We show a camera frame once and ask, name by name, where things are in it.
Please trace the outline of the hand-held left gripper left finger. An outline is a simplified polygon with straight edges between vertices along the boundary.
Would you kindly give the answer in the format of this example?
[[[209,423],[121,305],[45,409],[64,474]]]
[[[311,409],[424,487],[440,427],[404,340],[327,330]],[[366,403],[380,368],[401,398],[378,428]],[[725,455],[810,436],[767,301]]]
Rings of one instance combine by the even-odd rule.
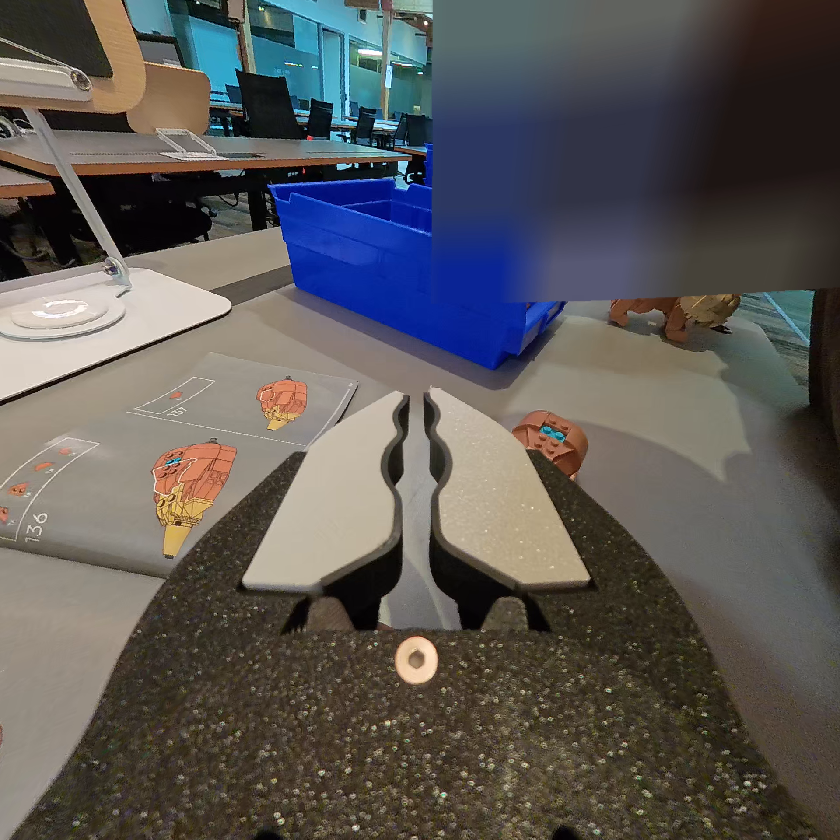
[[[403,570],[409,396],[390,392],[308,449],[242,580],[249,592],[338,602],[353,627],[377,627]]]

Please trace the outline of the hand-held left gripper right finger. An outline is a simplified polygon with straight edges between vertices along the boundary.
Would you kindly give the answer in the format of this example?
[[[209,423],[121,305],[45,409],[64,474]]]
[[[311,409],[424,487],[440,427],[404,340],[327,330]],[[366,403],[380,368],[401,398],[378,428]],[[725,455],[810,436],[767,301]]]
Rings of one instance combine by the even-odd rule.
[[[423,395],[430,500],[429,565],[462,627],[501,598],[580,592],[592,576],[529,453],[507,429],[436,386]]]

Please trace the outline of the brown brick toy head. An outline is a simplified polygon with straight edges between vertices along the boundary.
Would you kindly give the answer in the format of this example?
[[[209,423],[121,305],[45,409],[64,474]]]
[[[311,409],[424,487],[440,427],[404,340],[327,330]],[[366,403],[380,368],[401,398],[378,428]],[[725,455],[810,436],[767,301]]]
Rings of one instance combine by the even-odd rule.
[[[549,411],[526,415],[512,435],[527,449],[540,452],[571,480],[576,480],[589,448],[581,426]]]

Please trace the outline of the blue plastic bin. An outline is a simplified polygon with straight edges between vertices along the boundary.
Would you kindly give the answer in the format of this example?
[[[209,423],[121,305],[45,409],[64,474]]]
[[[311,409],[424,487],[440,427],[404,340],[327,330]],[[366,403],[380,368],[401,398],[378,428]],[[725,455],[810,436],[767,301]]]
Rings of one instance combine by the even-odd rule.
[[[269,191],[298,289],[487,369],[521,355],[566,307],[501,300],[497,260],[436,267],[429,186],[377,179]]]

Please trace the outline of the grey desk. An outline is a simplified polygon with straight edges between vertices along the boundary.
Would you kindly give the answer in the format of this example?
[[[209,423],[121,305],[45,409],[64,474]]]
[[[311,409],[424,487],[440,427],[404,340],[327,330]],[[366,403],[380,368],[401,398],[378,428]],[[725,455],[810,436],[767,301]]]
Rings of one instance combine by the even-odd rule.
[[[593,583],[429,633],[411,687],[405,631],[305,627],[316,596],[239,583],[302,459],[176,566],[11,838],[816,838],[669,579],[688,509],[643,471],[526,458]]]

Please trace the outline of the long wood-edged office desk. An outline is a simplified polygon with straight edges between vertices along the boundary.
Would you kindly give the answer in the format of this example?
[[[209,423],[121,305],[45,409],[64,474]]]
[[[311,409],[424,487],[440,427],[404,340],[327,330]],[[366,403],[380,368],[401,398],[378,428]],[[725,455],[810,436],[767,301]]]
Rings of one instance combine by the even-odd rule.
[[[256,192],[280,175],[339,165],[387,165],[390,170],[411,155],[330,140],[253,139],[212,137],[217,151],[212,160],[177,160],[170,148],[153,135],[137,133],[56,131],[55,141],[78,176],[126,176],[200,172],[201,181],[178,183],[214,195]]]

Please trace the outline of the grey instruction booklet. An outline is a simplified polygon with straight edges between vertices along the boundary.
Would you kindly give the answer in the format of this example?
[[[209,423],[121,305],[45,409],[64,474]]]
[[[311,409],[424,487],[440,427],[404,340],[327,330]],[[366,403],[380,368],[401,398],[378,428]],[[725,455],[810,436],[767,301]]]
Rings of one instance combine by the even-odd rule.
[[[42,444],[3,444],[2,549],[165,578],[359,386],[219,353],[167,384]]]

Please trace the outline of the brown brick toy animal body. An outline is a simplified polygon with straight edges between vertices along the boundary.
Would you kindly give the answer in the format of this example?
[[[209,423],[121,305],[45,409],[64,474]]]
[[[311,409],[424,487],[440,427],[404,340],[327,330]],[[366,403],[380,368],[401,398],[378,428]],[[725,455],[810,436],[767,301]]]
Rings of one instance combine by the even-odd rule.
[[[619,327],[628,324],[629,313],[647,314],[659,311],[664,316],[663,331],[668,341],[683,343],[688,328],[694,324],[728,334],[727,322],[739,308],[741,294],[615,299],[611,301],[608,319]]]

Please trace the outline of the white lamp base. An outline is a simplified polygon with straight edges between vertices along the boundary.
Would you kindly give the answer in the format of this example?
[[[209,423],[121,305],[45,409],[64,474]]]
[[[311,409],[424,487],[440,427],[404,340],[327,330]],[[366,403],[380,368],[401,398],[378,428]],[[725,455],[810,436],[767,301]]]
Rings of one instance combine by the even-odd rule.
[[[106,258],[63,279],[13,280],[2,292],[2,403],[220,319],[232,307],[211,291],[152,269],[129,268],[59,152],[43,110],[22,110]]]

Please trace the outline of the clear acrylic tray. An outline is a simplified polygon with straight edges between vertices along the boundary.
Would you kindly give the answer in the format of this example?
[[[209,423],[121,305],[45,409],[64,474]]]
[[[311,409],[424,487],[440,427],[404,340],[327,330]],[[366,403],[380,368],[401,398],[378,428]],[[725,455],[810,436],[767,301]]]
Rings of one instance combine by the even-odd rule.
[[[163,156],[177,161],[217,161],[222,156],[216,149],[188,129],[157,129],[157,138],[164,144]]]

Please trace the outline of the wooden back chair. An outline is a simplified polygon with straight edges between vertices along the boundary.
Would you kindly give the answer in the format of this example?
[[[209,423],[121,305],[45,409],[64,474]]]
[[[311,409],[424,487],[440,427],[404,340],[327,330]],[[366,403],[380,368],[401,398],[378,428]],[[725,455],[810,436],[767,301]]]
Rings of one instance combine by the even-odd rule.
[[[127,111],[131,130],[189,130],[203,135],[209,124],[211,81],[200,70],[145,61],[145,90],[140,102]]]

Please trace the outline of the wood-framed black partition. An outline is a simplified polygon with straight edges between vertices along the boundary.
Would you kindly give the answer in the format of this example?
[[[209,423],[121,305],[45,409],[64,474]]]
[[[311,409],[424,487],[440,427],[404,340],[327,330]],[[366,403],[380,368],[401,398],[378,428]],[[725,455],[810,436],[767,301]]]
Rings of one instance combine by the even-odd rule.
[[[3,107],[126,112],[144,61],[120,1],[2,1]]]

